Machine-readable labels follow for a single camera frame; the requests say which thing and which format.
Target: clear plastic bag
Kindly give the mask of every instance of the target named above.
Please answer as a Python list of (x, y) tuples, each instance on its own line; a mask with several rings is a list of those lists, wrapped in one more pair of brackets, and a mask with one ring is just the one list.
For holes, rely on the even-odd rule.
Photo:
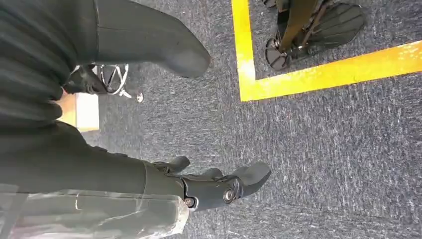
[(158, 239), (181, 234), (189, 217), (173, 195), (0, 190), (0, 233), (11, 239)]

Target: yellow line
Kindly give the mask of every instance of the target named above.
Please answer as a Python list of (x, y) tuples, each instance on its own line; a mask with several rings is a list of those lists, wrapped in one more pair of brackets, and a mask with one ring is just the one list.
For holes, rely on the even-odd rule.
[(422, 41), (256, 80), (248, 0), (232, 0), (242, 101), (260, 100), (422, 71)]

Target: black foot plate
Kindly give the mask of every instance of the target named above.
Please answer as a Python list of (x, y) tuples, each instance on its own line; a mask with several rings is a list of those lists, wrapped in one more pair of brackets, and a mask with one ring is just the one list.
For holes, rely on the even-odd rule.
[(309, 37), (309, 45), (333, 48), (353, 40), (365, 25), (365, 16), (359, 5), (338, 3), (329, 7)]
[(267, 41), (265, 58), (271, 68), (280, 71), (290, 62), (349, 43), (364, 27), (365, 16), (359, 5), (337, 3), (312, 21), (309, 28), (296, 36), (291, 49), (279, 49), (278, 33)]

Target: gray carpet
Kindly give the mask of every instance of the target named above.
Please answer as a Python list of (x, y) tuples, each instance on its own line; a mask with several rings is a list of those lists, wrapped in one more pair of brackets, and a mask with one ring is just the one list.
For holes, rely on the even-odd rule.
[[(265, 161), (256, 195), (192, 214), (183, 239), (422, 238), (422, 74), (241, 103), (230, 1), (140, 0), (179, 18), (215, 67), (199, 80), (143, 63), (129, 91), (143, 103), (100, 98), (101, 130), (87, 141), (148, 161), (186, 155), (188, 172), (230, 172)], [(422, 2), (356, 0), (368, 14), (346, 46), (298, 62), (303, 69), (422, 39)], [(272, 73), (263, 46), (275, 14), (250, 0), (257, 76)]]

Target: metal bolt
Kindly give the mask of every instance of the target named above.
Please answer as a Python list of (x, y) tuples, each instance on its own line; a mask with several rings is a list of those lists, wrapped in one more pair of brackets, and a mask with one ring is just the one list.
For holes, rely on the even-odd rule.
[(195, 204), (195, 200), (193, 198), (185, 198), (185, 204), (189, 208), (193, 207)]
[(138, 100), (138, 103), (141, 103), (144, 101), (144, 95), (142, 93), (139, 93), (139, 95), (136, 97), (136, 100)]
[(226, 203), (231, 203), (231, 201), (233, 201), (233, 190), (231, 190), (231, 189), (227, 189), (227, 190), (224, 192), (224, 196), (223, 196), (223, 198), (224, 198), (224, 201), (225, 201)]

